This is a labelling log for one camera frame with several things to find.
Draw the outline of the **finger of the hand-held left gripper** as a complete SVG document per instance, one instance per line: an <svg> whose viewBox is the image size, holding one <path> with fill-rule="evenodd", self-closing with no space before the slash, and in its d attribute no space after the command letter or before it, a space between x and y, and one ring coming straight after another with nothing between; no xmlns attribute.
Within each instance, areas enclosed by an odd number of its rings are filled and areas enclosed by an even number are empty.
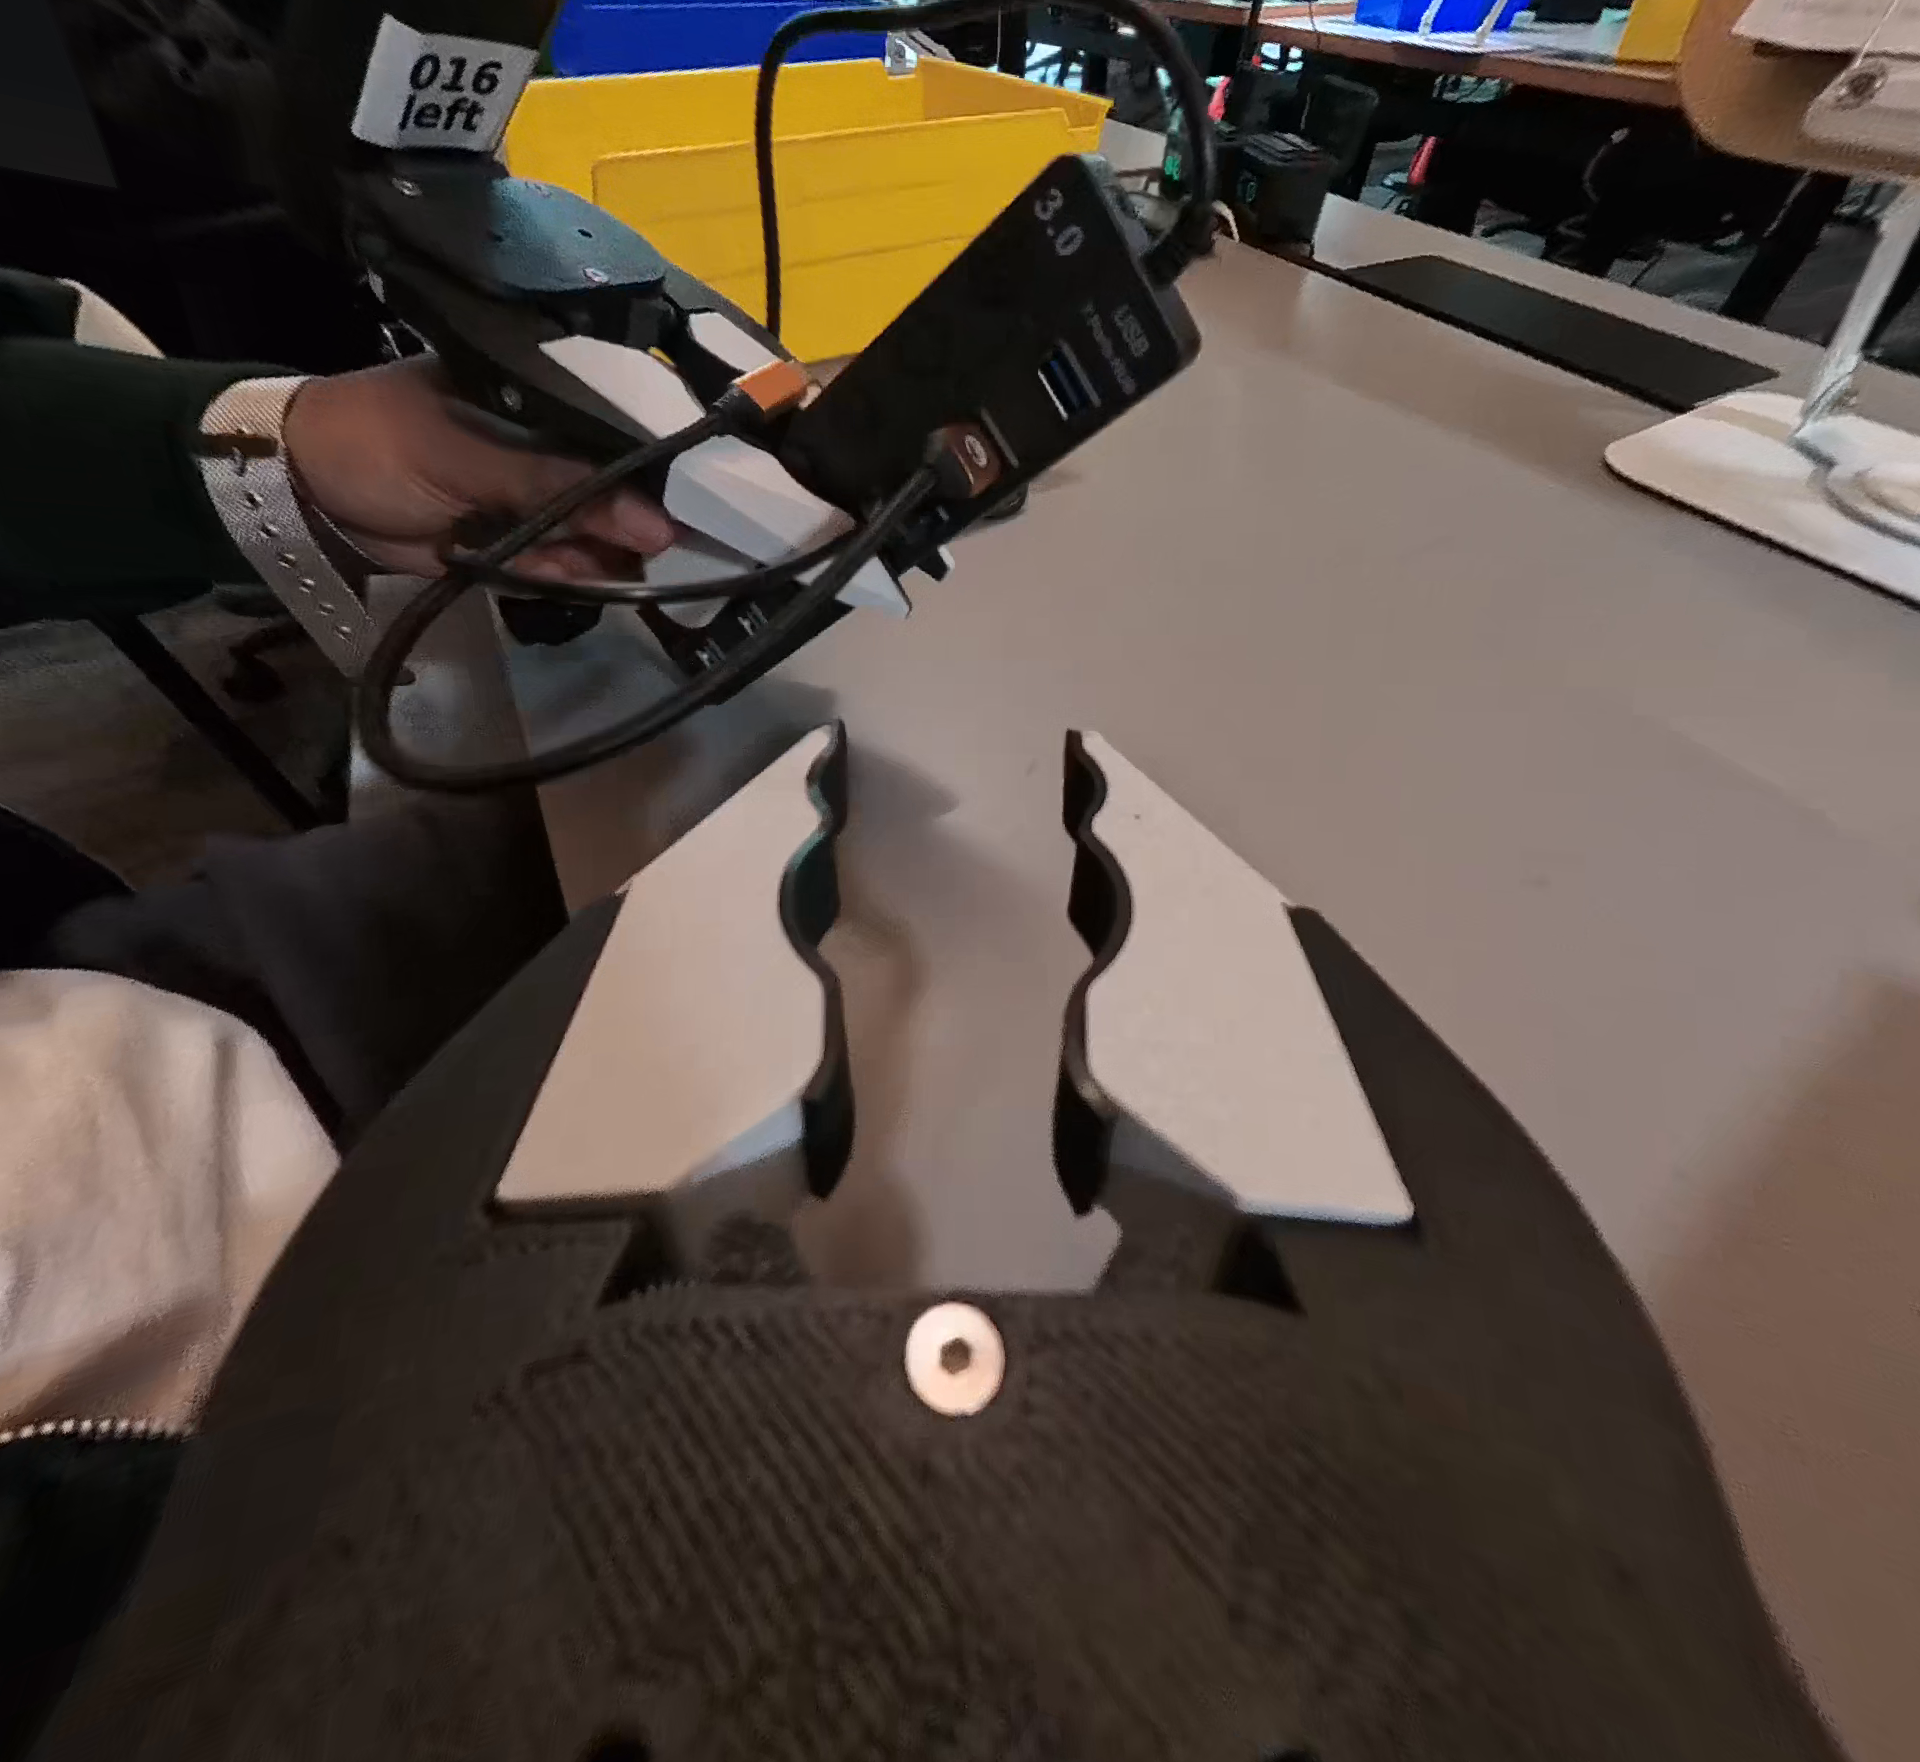
<svg viewBox="0 0 1920 1762"><path fill-rule="evenodd" d="M768 450L706 438L682 450L662 485L682 540L662 550L669 586L732 580L852 532L852 512L814 503Z"/></svg>
<svg viewBox="0 0 1920 1762"><path fill-rule="evenodd" d="M537 341L537 438L662 444L706 421L706 401L641 348L600 334Z"/></svg>

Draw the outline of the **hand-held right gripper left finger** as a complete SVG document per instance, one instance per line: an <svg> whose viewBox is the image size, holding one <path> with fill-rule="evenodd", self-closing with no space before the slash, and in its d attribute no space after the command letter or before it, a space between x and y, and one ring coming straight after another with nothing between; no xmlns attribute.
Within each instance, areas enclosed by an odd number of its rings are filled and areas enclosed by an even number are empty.
<svg viewBox="0 0 1920 1762"><path fill-rule="evenodd" d="M503 1163L503 1210L800 1210L852 1155L827 723L617 887L610 939Z"/></svg>

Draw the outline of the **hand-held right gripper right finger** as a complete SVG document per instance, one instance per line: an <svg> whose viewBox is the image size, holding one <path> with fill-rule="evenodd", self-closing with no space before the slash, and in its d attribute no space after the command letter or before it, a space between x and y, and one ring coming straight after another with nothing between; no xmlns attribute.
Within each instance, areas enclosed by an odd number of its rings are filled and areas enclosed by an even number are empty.
<svg viewBox="0 0 1920 1762"><path fill-rule="evenodd" d="M1068 732L1052 1173L1071 1216L1147 1180L1253 1224L1406 1228L1411 1187L1309 970L1298 905L1102 732Z"/></svg>

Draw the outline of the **black cable orange plugs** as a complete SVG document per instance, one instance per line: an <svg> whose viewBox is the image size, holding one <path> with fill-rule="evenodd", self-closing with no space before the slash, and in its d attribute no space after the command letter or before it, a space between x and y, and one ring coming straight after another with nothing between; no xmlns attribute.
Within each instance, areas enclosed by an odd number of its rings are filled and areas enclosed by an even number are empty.
<svg viewBox="0 0 1920 1762"><path fill-rule="evenodd" d="M513 789L513 783L552 783L591 765L610 765L636 744L653 744L662 732L674 732L682 723L692 723L699 709L752 689L788 643L800 643L800 633L844 601L844 586L852 586L852 571L867 562L883 562L908 520L929 503L946 506L976 506L1002 489L1002 461L997 450L966 450L969 434L929 434L919 471L849 532L838 532L814 550L779 562L779 568L752 568L732 580L692 580L692 586L641 586L641 580L617 580L617 586L537 586L521 580L513 562L534 550L548 532L562 532L578 506L617 497L636 475L669 475L674 454L706 450L729 434L763 434L781 427L800 403L800 373L799 368L756 368L736 373L689 434L669 434L605 471L591 471L583 485L562 489L548 506L534 506L521 526L493 526L493 540L484 547L453 547L443 571L386 623L386 639L376 643L363 684L352 684L352 732L363 755L400 777L405 789L459 789L459 799L484 799L484 789ZM414 648L433 639L433 623L443 623L459 614L459 601L484 592L484 586L509 586L521 601L578 601L578 604L682 604L682 601L756 601L779 586L799 586L799 601L752 633L736 648L715 658L692 684L682 684L674 697L662 697L650 717L617 723L591 742L534 755L534 758L503 758L503 765L433 765L414 744L400 744L395 732L395 697L400 675L414 672Z"/></svg>

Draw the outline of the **yellow plastic bin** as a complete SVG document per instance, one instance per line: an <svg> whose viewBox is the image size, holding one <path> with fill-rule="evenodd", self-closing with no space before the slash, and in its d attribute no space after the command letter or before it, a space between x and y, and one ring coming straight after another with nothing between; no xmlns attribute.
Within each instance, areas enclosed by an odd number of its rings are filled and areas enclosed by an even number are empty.
<svg viewBox="0 0 1920 1762"><path fill-rule="evenodd" d="M763 323L756 71L537 79L509 167L583 191L669 262ZM781 62L779 237L800 358L859 351L1057 152L1097 152L1113 102L919 60Z"/></svg>

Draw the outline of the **black usb hub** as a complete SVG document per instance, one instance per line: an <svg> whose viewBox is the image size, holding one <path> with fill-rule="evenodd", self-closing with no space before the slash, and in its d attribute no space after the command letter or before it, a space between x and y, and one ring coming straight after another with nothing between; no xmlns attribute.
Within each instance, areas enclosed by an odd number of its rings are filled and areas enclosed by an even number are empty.
<svg viewBox="0 0 1920 1762"><path fill-rule="evenodd" d="M908 547L1002 512L1147 391L1204 326L1095 152L1057 152L781 434L781 471L876 512L941 471Z"/></svg>

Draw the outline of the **person's left forearm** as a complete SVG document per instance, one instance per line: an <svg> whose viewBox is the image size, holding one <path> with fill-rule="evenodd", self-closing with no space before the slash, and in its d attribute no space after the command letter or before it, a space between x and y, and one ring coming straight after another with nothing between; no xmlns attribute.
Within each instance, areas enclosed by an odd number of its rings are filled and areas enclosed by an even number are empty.
<svg viewBox="0 0 1920 1762"><path fill-rule="evenodd" d="M164 614L245 586L251 562L204 497L204 410L299 373L164 358L83 341L112 323L76 285L0 269L0 601L9 619Z"/></svg>

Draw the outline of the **person's left hand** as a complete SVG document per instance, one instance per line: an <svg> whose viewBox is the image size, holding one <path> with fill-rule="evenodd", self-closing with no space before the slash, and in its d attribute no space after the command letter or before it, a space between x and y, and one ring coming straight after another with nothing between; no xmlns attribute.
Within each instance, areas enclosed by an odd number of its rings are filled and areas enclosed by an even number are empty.
<svg viewBox="0 0 1920 1762"><path fill-rule="evenodd" d="M438 580L453 550L513 532L600 475L462 403L438 351L307 377L281 410L281 454L352 550L414 580Z"/></svg>

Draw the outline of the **person's dark trousers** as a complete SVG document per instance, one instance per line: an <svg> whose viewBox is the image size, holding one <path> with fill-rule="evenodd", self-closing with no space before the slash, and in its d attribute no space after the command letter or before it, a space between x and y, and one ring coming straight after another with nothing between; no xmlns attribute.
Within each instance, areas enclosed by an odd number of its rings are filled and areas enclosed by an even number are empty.
<svg viewBox="0 0 1920 1762"><path fill-rule="evenodd" d="M336 1139L567 931L548 814L528 789L419 799L305 839L217 839L197 867L132 887L0 812L9 970L150 983L255 1027Z"/></svg>

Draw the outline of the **silver mesh watch band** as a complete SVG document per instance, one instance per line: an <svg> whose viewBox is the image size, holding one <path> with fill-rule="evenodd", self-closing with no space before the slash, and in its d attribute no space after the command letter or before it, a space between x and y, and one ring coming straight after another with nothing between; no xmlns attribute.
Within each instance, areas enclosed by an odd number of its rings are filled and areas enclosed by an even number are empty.
<svg viewBox="0 0 1920 1762"><path fill-rule="evenodd" d="M363 684L380 643L368 550L307 503L292 450L305 373L234 377L192 438L204 503L305 639Z"/></svg>

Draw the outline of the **green and cream jacket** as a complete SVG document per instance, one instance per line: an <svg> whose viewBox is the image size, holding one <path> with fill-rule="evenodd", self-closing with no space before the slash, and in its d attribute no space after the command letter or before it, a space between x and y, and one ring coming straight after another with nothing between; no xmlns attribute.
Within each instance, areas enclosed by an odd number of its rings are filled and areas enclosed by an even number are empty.
<svg viewBox="0 0 1920 1762"><path fill-rule="evenodd" d="M104 979L0 983L0 1755L33 1755L197 1401L344 1148L255 1027Z"/></svg>

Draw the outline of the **black box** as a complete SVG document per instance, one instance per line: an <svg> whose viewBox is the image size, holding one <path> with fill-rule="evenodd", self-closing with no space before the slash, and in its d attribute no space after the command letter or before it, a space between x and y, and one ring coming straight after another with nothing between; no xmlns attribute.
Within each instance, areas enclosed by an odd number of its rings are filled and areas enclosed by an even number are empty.
<svg viewBox="0 0 1920 1762"><path fill-rule="evenodd" d="M1302 134L1221 131L1221 206L1231 237L1270 256L1309 256L1339 152Z"/></svg>

